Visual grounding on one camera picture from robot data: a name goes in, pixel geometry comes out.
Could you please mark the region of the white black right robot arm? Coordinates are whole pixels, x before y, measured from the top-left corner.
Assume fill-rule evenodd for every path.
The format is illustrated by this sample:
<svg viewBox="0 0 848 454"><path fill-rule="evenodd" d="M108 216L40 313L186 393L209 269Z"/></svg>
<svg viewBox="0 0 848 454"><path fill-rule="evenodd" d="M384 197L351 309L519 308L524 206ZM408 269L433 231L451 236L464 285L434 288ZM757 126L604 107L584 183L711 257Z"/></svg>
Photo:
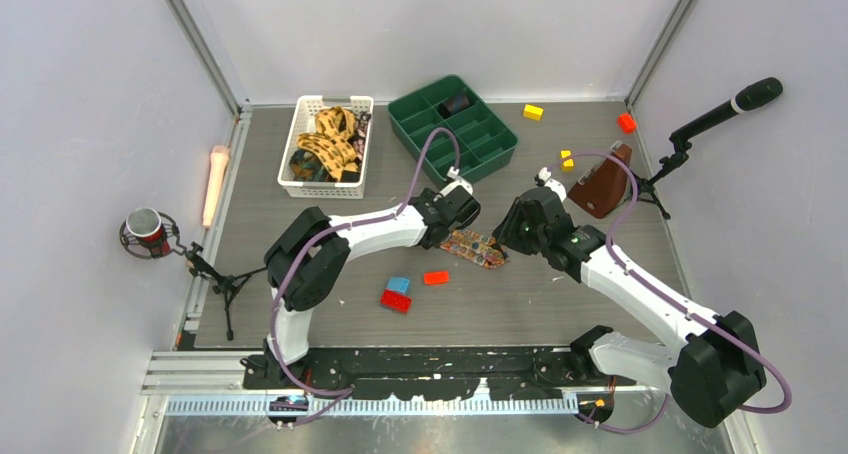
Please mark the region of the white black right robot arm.
<svg viewBox="0 0 848 454"><path fill-rule="evenodd" d="M658 341L631 339L598 325L570 344L574 377L596 384L624 377L671 396L693 421L713 428L767 383L752 323L733 311L697 305L633 262L591 225L577 226L554 189L519 195L494 238L524 255L541 255L555 270L614 301Z"/></svg>

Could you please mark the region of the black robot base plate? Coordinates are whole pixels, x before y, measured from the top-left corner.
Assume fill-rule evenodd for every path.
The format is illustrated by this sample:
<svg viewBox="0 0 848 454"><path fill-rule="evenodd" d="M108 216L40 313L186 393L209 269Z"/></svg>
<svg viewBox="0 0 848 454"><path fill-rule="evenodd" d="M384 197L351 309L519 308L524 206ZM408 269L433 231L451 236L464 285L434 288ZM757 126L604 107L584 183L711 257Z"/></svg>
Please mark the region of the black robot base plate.
<svg viewBox="0 0 848 454"><path fill-rule="evenodd" d="M281 367L269 349L241 359L247 390L308 386L319 398L468 399L486 387L494 400L551 399L562 388L630 387L604 375L567 347L312 348Z"/></svg>

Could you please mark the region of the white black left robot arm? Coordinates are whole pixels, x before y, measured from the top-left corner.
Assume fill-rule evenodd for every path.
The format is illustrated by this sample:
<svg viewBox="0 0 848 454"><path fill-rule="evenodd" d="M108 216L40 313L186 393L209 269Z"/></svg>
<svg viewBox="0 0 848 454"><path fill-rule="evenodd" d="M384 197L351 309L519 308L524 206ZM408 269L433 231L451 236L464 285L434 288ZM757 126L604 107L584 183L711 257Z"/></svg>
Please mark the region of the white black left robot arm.
<svg viewBox="0 0 848 454"><path fill-rule="evenodd" d="M396 206L365 214L330 216L317 206L302 211L264 256L272 295L270 377L284 388L305 379L313 310L347 263L393 248L435 248L480 211L473 187L463 181L440 191L425 188Z"/></svg>

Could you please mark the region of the colourful shell pattern tie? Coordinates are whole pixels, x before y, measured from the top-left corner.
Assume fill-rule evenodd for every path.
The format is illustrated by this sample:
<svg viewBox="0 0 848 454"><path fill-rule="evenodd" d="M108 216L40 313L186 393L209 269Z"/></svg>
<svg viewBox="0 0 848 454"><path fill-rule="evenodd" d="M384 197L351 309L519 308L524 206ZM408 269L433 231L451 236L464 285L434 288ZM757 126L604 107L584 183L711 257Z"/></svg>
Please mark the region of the colourful shell pattern tie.
<svg viewBox="0 0 848 454"><path fill-rule="evenodd" d="M506 249L494 237L468 229L453 231L440 248L485 269L509 262Z"/></svg>

